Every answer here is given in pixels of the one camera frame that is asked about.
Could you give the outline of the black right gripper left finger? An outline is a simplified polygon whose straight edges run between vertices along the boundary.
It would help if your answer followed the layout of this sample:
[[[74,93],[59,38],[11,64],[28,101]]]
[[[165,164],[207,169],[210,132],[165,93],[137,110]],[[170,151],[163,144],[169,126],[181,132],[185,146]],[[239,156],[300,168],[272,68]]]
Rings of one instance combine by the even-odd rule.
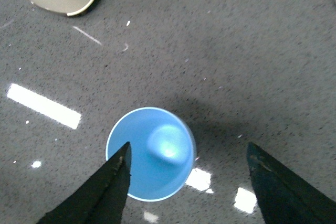
[[[130,187],[130,168],[131,145],[126,142],[38,223],[120,223]]]

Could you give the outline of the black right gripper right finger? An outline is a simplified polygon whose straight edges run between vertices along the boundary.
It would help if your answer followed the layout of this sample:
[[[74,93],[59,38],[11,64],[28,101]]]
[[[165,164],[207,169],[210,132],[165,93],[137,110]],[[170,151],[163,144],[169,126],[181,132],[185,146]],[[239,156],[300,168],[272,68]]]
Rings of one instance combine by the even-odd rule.
[[[265,223],[335,223],[335,201],[253,142],[246,158]]]

